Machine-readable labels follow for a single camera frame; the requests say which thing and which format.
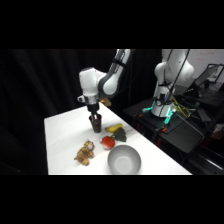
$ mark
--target brown toy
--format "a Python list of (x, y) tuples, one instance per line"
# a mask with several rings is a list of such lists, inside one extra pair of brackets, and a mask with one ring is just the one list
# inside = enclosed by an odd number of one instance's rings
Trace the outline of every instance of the brown toy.
[(87, 147), (90, 151), (93, 151), (95, 146), (94, 146), (93, 142), (87, 140), (87, 142), (84, 144), (84, 147)]
[(94, 149), (94, 144), (88, 140), (84, 144), (84, 147), (78, 151), (77, 157), (74, 160), (78, 160), (81, 164), (88, 166), (89, 165), (88, 158), (94, 157), (94, 153), (90, 151), (93, 149)]

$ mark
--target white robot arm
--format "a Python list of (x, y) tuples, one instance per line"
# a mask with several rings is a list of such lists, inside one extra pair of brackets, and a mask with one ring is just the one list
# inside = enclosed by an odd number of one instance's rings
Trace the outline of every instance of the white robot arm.
[(155, 69), (158, 84), (152, 113), (157, 117), (167, 117), (172, 106), (170, 91), (175, 92), (174, 85), (188, 81), (194, 74), (194, 68), (186, 60), (184, 49), (173, 49), (168, 60), (170, 52), (171, 49), (162, 50), (162, 56), (166, 62), (158, 64)]
[(79, 78), (83, 96), (78, 97), (78, 101), (87, 105), (92, 114), (93, 127), (99, 124), (98, 120), (101, 117), (97, 114), (99, 95), (112, 98), (118, 93), (121, 77), (134, 51), (135, 49), (118, 49), (108, 73), (100, 72), (94, 68), (86, 68), (80, 72)]

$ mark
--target black background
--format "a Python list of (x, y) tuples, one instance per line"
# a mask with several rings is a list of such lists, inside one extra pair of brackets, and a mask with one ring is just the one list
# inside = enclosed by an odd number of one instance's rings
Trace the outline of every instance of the black background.
[[(10, 166), (25, 174), (48, 174), (44, 119), (84, 106), (77, 102), (82, 95), (79, 72), (86, 67), (108, 72), (115, 54), (116, 49), (0, 51), (1, 173), (13, 173)], [(110, 109), (124, 118), (124, 108), (152, 97), (154, 69), (161, 61), (161, 49), (137, 49), (121, 86), (137, 77)]]

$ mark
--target white tabletop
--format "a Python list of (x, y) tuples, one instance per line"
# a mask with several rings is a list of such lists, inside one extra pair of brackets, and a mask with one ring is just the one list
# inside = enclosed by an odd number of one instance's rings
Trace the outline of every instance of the white tabletop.
[[(116, 141), (116, 146), (129, 145), (138, 151), (142, 159), (139, 175), (191, 175), (103, 104), (100, 104), (99, 114), (103, 117), (100, 134), (92, 130), (87, 107), (45, 119), (49, 175), (111, 175), (107, 164), (109, 151), (103, 149), (100, 139), (111, 136), (105, 128), (118, 123), (124, 126), (127, 142)], [(95, 157), (86, 167), (74, 158), (87, 139), (95, 144)]]

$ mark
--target bowl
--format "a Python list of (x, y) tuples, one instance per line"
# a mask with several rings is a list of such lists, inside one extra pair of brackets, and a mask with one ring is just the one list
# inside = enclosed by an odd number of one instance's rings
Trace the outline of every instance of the bowl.
[(108, 155), (108, 165), (114, 175), (135, 175), (141, 164), (139, 153), (127, 145), (113, 148)]

